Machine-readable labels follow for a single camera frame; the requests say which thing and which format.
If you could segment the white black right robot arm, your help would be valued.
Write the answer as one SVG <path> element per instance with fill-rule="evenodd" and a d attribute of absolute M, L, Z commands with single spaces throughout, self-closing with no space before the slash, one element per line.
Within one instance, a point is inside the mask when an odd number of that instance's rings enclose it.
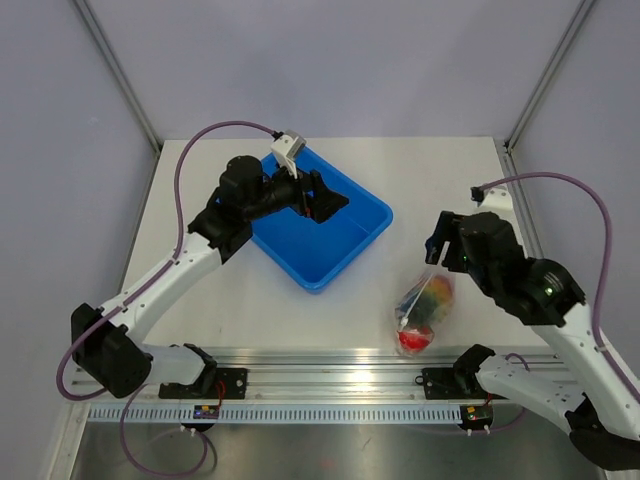
<path fill-rule="evenodd" d="M 453 364 L 456 389 L 515 402 L 569 436 L 606 471 L 639 467 L 639 402 L 596 343 L 591 308 L 559 263 L 525 255 L 512 225 L 493 212 L 441 212 L 425 243 L 426 261 L 471 277 L 497 307 L 543 339 L 576 383 L 563 387 L 475 344 Z"/>

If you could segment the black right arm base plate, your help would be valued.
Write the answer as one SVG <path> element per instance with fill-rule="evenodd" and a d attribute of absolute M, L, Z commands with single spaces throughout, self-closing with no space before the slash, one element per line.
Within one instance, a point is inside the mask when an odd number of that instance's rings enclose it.
<path fill-rule="evenodd" d="M 501 396 L 484 390 L 472 374 L 453 367 L 423 368 L 414 383 L 423 389 L 426 400 L 502 400 Z"/>

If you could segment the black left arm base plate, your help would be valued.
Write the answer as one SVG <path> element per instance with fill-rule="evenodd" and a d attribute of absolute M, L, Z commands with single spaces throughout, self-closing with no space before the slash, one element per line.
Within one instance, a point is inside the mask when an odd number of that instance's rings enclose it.
<path fill-rule="evenodd" d="M 195 383 L 165 383 L 159 387 L 160 399 L 168 400 L 243 400 L 249 371 L 246 368 L 217 367 L 203 373 Z"/>

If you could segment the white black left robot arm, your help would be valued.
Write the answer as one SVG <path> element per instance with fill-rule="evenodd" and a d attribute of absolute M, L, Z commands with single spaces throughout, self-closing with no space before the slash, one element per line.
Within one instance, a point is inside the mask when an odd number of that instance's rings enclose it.
<path fill-rule="evenodd" d="M 71 316 L 74 362 L 116 398 L 151 383 L 182 386 L 195 398 L 208 396 L 216 388 L 216 360 L 189 343 L 147 345 L 147 334 L 193 285 L 251 239 L 254 221 L 291 209 L 321 224 L 348 203 L 316 170 L 291 174 L 281 167 L 267 176 L 255 157 L 231 159 L 205 208 L 165 261 L 130 292 L 99 308 L 76 308 Z"/>

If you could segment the red toy apple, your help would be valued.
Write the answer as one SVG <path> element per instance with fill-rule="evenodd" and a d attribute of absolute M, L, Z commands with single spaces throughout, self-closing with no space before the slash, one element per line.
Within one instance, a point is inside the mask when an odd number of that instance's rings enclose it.
<path fill-rule="evenodd" d="M 434 332 L 428 327 L 397 332 L 400 351 L 411 355 L 424 351 L 432 343 L 434 337 Z"/>

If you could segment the clear zip top bag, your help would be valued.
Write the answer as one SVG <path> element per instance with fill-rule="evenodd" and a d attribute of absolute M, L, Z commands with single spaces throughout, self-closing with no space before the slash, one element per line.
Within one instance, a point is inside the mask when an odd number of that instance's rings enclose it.
<path fill-rule="evenodd" d="M 415 356 L 433 343 L 438 325 L 455 303 L 455 280 L 439 266 L 427 266 L 394 308 L 395 337 L 401 355 Z"/>

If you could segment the orange toy pineapple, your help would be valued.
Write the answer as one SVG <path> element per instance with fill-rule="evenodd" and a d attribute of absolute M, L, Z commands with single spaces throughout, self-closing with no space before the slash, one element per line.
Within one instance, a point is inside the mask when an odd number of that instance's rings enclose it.
<path fill-rule="evenodd" d="M 444 274 L 423 275 L 395 308 L 404 329 L 427 327 L 443 320 L 454 304 L 454 282 Z"/>

